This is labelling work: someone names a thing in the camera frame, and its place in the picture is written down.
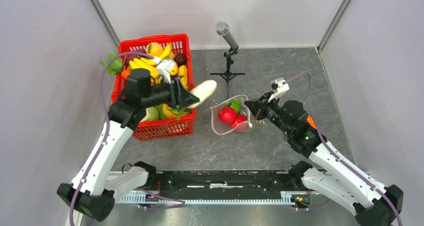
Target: transparent bag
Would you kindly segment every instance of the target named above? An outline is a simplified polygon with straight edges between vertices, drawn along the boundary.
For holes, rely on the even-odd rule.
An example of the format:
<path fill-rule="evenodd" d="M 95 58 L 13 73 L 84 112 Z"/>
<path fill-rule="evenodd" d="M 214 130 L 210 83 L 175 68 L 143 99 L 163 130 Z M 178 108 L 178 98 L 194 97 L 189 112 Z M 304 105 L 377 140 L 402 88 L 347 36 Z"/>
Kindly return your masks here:
<path fill-rule="evenodd" d="M 240 104 L 240 109 L 241 109 L 240 114 L 243 114 L 247 117 L 246 121 L 241 122 L 239 125 L 234 127 L 234 129 L 232 129 L 230 127 L 230 125 L 224 124 L 223 122 L 221 122 L 221 120 L 218 116 L 219 111 L 225 105 L 229 104 L 233 100 L 236 100 Z M 250 110 L 245 105 L 245 101 L 247 101 L 247 100 L 249 100 L 247 96 L 237 95 L 237 96 L 234 96 L 234 97 L 224 101 L 223 103 L 221 103 L 219 105 L 211 107 L 210 110 L 212 111 L 212 129 L 213 129 L 213 131 L 218 135 L 225 135 L 225 134 L 228 134 L 231 131 L 250 132 L 253 129 L 266 126 L 267 124 L 264 120 L 258 121 L 258 120 L 254 119 L 254 116 L 252 115 Z"/>

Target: red plastic basket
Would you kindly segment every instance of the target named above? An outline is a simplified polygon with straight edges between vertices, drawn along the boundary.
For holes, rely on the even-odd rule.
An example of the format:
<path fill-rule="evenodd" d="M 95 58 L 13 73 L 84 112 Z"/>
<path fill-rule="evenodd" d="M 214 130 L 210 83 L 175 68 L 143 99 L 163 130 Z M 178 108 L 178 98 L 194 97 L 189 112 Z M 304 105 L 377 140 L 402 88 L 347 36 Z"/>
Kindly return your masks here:
<path fill-rule="evenodd" d="M 194 87 L 192 77 L 192 61 L 189 48 L 189 37 L 186 34 L 175 34 L 175 35 L 155 35 L 143 37 L 134 40 L 122 41 L 119 45 L 119 54 L 135 51 L 140 48 L 146 49 L 146 46 L 150 42 L 157 42 L 164 48 L 168 43 L 172 44 L 172 51 L 177 53 L 183 53 L 187 56 L 187 68 L 188 68 L 188 85 L 189 89 Z M 115 87 L 112 93 L 112 102 L 115 102 L 120 92 L 126 87 L 125 80 L 122 79 L 121 75 L 116 75 Z M 179 135 L 188 135 L 193 133 L 193 120 L 196 117 L 196 110 L 193 109 L 191 114 L 188 116 L 177 119 L 165 119 L 139 123 L 137 129 L 134 131 L 133 136 L 139 140 L 151 140 L 158 138 L 173 137 Z"/>

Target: tripod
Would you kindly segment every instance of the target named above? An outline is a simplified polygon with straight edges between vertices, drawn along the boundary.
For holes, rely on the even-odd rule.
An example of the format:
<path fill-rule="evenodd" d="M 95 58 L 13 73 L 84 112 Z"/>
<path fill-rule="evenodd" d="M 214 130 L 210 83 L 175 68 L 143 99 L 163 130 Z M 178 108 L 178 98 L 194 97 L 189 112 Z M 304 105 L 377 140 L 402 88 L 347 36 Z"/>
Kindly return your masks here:
<path fill-rule="evenodd" d="M 246 73 L 232 73 L 230 71 L 231 65 L 234 64 L 234 61 L 231 59 L 232 55 L 237 54 L 237 49 L 233 49 L 230 47 L 228 53 L 224 52 L 224 57 L 226 57 L 226 71 L 224 73 L 210 73 L 211 75 L 220 75 L 225 81 L 226 81 L 226 97 L 229 99 L 230 97 L 230 88 L 229 88 L 229 81 L 232 80 L 237 75 L 245 75 Z"/>

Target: microphone head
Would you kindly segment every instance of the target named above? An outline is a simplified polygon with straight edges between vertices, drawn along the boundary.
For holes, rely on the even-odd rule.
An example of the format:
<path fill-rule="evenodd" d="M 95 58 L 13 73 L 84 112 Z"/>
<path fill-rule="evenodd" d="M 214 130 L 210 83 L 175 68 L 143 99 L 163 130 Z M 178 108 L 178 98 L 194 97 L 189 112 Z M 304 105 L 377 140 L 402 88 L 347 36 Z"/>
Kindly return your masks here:
<path fill-rule="evenodd" d="M 220 21 L 215 25 L 215 30 L 218 35 L 224 36 L 230 31 L 230 28 L 228 27 L 227 23 Z"/>

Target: white wall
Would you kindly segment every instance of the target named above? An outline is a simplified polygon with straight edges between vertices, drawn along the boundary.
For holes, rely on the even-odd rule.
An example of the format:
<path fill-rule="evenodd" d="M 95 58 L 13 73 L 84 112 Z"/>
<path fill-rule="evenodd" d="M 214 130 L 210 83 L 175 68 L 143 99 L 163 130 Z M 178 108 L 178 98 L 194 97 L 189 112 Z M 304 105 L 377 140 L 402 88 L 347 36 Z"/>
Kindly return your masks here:
<path fill-rule="evenodd" d="M 99 0 L 120 40 L 186 33 L 192 49 L 317 46 L 342 0 Z"/>
<path fill-rule="evenodd" d="M 98 62 L 116 49 L 88 0 L 0 0 L 0 18 L 0 222 L 64 225 L 56 189 L 99 136 Z"/>
<path fill-rule="evenodd" d="M 403 189 L 422 225 L 424 1 L 352 0 L 323 61 L 360 167 Z"/>

